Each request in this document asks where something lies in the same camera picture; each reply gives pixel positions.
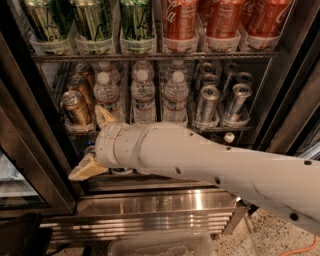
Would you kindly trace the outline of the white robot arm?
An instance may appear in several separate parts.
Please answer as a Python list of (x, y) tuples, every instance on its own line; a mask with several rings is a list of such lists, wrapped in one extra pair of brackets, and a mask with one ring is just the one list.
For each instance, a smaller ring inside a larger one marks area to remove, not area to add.
[(95, 152), (82, 158), (70, 180), (133, 168), (207, 182), (320, 235), (319, 161), (222, 145), (169, 122), (120, 123), (101, 107), (95, 113), (101, 128)]

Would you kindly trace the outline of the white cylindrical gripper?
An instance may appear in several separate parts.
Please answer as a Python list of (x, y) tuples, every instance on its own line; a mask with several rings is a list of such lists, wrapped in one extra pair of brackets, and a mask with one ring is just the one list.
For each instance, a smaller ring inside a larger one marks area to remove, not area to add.
[(96, 156), (93, 153), (86, 154), (68, 179), (84, 181), (105, 173), (107, 167), (146, 170), (146, 165), (140, 159), (140, 145), (146, 127), (117, 123), (117, 119), (99, 105), (95, 106), (95, 115), (98, 127), (103, 128), (96, 139)]

